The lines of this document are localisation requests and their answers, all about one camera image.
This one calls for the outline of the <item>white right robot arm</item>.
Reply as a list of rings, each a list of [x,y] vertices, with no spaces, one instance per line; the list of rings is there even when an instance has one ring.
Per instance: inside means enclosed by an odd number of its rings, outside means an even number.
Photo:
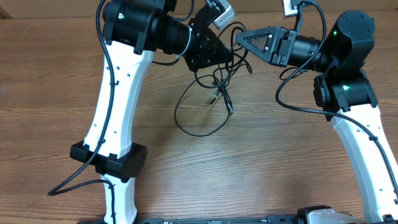
[[[321,39],[272,26],[242,32],[236,41],[266,63],[283,68],[287,84],[316,72],[313,95],[349,156],[363,200],[366,223],[397,222],[397,162],[384,133],[381,112],[363,65],[374,47],[374,19],[362,11],[343,12]]]

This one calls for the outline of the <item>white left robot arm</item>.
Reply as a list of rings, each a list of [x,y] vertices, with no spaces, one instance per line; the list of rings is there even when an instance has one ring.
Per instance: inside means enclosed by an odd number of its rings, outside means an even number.
[[[132,122],[144,77],[156,50],[183,57],[188,68],[228,63],[232,53],[210,29],[224,29],[235,13],[228,1],[207,1],[187,24],[171,16],[175,1],[110,1],[100,39],[104,70],[92,125],[70,157],[93,165],[104,185],[102,223],[135,223],[134,182],[147,148],[132,141]]]

